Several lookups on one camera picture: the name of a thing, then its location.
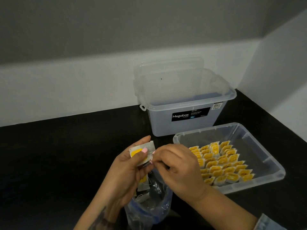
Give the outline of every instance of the fingernail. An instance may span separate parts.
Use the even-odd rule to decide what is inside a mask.
[[[142,149],[142,152],[143,152],[143,153],[146,153],[147,151],[148,151],[148,148],[143,148],[143,149]]]

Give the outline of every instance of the plastic storage box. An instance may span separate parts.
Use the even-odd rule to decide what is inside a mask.
[[[213,126],[226,102],[236,97],[227,81],[204,69],[202,57],[136,66],[134,90],[155,136]]]
[[[239,160],[245,160],[247,169],[253,169],[255,177],[247,182],[234,184],[225,183],[217,188],[222,193],[232,193],[253,186],[275,182],[285,177],[286,171],[281,164],[239,123],[228,123],[224,125],[198,129],[194,131],[181,132],[174,136],[174,143],[181,143],[186,147],[199,145],[205,146],[215,141],[231,140],[240,154]]]

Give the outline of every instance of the plastic bag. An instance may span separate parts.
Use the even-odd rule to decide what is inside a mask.
[[[169,213],[173,192],[164,183],[157,169],[148,174],[150,179],[149,198],[137,203],[135,198],[125,206],[128,224],[132,230],[149,230],[153,224],[161,222]]]

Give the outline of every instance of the countertop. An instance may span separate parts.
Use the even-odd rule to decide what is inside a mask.
[[[227,196],[257,217],[265,213],[288,229],[307,228],[307,143],[238,90],[215,125],[232,122],[251,132],[286,177]],[[146,135],[152,135],[148,114],[138,105],[1,127],[0,229],[72,229],[114,158]],[[173,135],[152,139],[159,147]],[[176,195],[171,208],[193,229],[207,226]],[[127,228],[124,210],[117,228]]]

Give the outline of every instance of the hand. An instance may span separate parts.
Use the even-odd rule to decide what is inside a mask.
[[[164,182],[189,205],[205,196],[208,185],[201,177],[197,157],[187,147],[182,144],[159,147],[152,162]]]
[[[112,163],[103,183],[102,190],[107,189],[112,198],[121,207],[127,205],[132,199],[140,180],[153,170],[152,164],[138,168],[137,165],[147,157],[147,152],[139,152],[130,157],[129,148],[147,143],[150,135],[127,147]]]

